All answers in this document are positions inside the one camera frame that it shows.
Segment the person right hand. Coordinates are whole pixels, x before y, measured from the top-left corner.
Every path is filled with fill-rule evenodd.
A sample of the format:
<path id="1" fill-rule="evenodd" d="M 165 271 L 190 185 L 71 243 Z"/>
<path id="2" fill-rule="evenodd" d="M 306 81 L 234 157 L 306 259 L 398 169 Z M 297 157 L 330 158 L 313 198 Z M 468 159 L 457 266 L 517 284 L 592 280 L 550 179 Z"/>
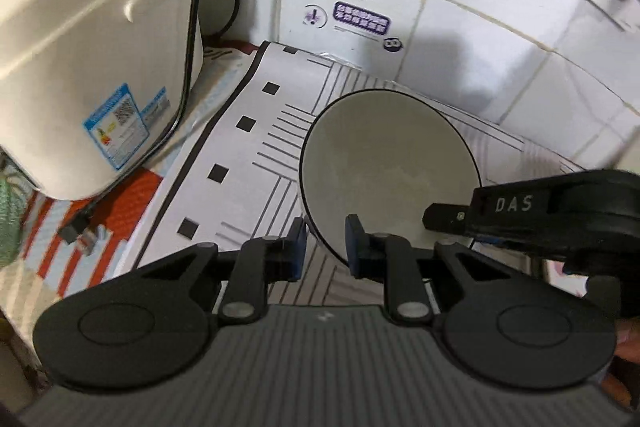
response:
<path id="1" fill-rule="evenodd" d="M 635 411 L 639 406 L 639 321 L 618 321 L 616 329 L 614 359 L 601 381 L 601 388 L 620 405 Z"/>

